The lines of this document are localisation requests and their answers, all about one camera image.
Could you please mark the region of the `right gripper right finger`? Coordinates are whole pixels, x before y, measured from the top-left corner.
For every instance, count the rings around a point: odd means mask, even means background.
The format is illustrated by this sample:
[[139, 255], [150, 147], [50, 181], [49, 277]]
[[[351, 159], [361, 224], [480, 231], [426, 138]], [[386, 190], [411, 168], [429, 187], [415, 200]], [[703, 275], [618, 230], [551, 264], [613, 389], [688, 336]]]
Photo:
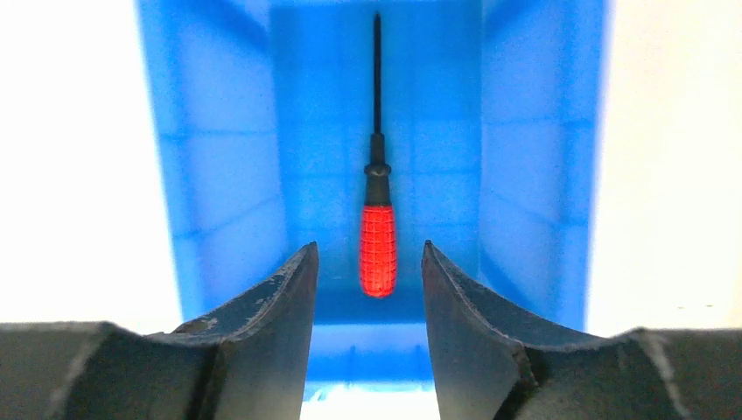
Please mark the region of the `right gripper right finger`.
[[443, 419], [738, 419], [738, 329], [601, 338], [471, 279], [431, 242], [423, 297]]

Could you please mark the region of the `red handled screwdriver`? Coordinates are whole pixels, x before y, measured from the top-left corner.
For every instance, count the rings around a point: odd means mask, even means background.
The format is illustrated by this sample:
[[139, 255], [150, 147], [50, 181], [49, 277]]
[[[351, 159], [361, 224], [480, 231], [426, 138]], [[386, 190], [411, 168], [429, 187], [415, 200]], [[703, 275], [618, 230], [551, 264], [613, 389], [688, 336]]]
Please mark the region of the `red handled screwdriver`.
[[373, 131], [364, 205], [360, 221], [360, 287], [372, 298], [390, 296], [396, 287], [396, 220], [390, 195], [391, 167], [386, 161], [382, 133], [382, 20], [376, 12], [373, 21]]

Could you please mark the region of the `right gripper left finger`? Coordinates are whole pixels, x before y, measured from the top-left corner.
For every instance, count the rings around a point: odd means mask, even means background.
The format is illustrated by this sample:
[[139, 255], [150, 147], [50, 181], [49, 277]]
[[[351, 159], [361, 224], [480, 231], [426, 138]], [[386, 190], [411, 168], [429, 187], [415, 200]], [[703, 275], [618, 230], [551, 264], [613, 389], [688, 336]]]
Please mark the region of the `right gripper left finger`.
[[4, 419], [296, 419], [319, 251], [173, 332], [110, 322], [4, 323]]

